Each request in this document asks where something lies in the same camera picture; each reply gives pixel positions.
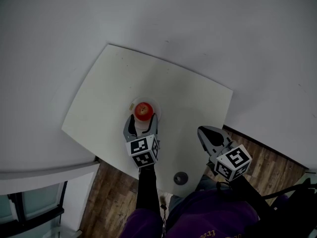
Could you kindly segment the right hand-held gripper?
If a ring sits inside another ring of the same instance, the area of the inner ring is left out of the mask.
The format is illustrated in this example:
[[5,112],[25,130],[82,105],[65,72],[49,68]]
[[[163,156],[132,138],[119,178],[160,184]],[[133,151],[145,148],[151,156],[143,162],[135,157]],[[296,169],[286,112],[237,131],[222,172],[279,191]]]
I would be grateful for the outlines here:
[[[227,181],[233,181],[248,170],[252,157],[243,144],[232,141],[226,131],[212,126],[199,126],[197,134],[204,151],[210,156],[207,166],[215,176],[221,175]],[[224,148],[213,157],[217,147]]]

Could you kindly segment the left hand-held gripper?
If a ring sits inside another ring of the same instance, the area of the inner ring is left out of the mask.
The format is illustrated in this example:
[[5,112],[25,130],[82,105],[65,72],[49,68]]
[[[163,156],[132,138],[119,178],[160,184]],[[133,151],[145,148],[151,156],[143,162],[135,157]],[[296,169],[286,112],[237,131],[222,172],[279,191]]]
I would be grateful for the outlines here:
[[149,127],[142,132],[142,136],[137,136],[134,115],[127,119],[123,135],[126,139],[126,149],[128,156],[132,158],[137,168],[154,165],[158,160],[158,117],[154,113],[151,117]]

